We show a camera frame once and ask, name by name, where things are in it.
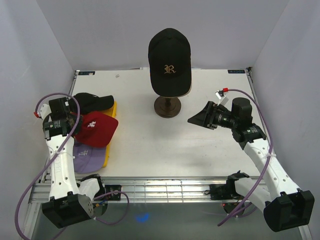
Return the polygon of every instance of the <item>red baseball cap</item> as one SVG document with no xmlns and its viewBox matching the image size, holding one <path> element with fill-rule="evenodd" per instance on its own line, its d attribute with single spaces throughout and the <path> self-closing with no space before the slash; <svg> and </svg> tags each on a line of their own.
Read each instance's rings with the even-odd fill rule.
<svg viewBox="0 0 320 240">
<path fill-rule="evenodd" d="M 83 115 L 81 130 L 75 139 L 94 148 L 107 146 L 118 126 L 118 120 L 99 111 Z"/>
</svg>

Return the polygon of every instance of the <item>black label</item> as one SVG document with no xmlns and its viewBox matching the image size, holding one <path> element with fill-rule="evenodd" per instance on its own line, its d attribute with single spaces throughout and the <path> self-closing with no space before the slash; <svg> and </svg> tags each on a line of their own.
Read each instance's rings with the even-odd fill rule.
<svg viewBox="0 0 320 240">
<path fill-rule="evenodd" d="M 80 71 L 78 75 L 95 75 L 95 71 Z"/>
<path fill-rule="evenodd" d="M 241 70 L 241 69 L 239 69 L 239 70 L 228 70 L 228 73 L 229 74 L 245 74 L 246 71 L 245 70 Z"/>
</svg>

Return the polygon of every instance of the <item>black baseball cap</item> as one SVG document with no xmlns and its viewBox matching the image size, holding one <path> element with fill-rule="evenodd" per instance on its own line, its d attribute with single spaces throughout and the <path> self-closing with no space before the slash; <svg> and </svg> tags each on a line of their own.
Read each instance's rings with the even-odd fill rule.
<svg viewBox="0 0 320 240">
<path fill-rule="evenodd" d="M 81 114 L 89 114 L 93 111 L 104 111 L 112 108 L 115 104 L 115 100 L 112 95 L 98 97 L 87 92 L 80 92 L 73 97 L 78 101 L 80 105 Z M 70 110 L 76 113 L 77 105 L 75 101 L 71 98 L 68 102 Z"/>
<path fill-rule="evenodd" d="M 166 28 L 157 33 L 149 43 L 148 60 L 151 85 L 156 94 L 173 98 L 190 91 L 191 49 L 181 32 Z"/>
</svg>

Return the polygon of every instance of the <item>gray floor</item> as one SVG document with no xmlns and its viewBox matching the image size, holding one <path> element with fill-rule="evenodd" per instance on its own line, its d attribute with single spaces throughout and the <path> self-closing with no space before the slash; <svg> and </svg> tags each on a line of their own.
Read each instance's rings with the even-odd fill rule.
<svg viewBox="0 0 320 240">
<path fill-rule="evenodd" d="M 103 219 L 116 220 L 125 204 L 110 204 Z M 217 203 L 149 203 L 131 204 L 128 216 L 118 225 L 107 226 L 88 220 L 72 226 L 57 240 L 301 240 L 298 228 L 275 233 L 260 211 L 248 217 L 217 224 L 223 213 Z M 45 216 L 37 218 L 33 240 L 50 240 L 59 230 Z"/>
</svg>

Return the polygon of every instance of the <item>blue spot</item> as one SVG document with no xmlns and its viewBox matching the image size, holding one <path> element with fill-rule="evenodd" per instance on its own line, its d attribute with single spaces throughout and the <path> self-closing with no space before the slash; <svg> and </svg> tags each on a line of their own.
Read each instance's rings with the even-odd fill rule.
<svg viewBox="0 0 320 240">
<path fill-rule="evenodd" d="M 142 215 L 139 215 L 139 216 L 135 217 L 135 220 L 138 223 L 145 223 L 148 219 L 149 219 L 149 213 L 148 212 L 145 213 L 145 214 L 142 214 Z"/>
</svg>

